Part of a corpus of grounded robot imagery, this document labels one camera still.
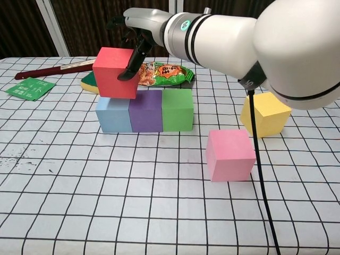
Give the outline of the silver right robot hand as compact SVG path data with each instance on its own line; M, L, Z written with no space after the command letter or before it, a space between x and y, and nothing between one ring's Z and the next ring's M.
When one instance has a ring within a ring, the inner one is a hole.
M138 39L125 70L118 75L120 81L129 81L138 73L154 46L164 46L164 29L171 17L171 13L159 9L132 7L107 22L107 29L125 26Z

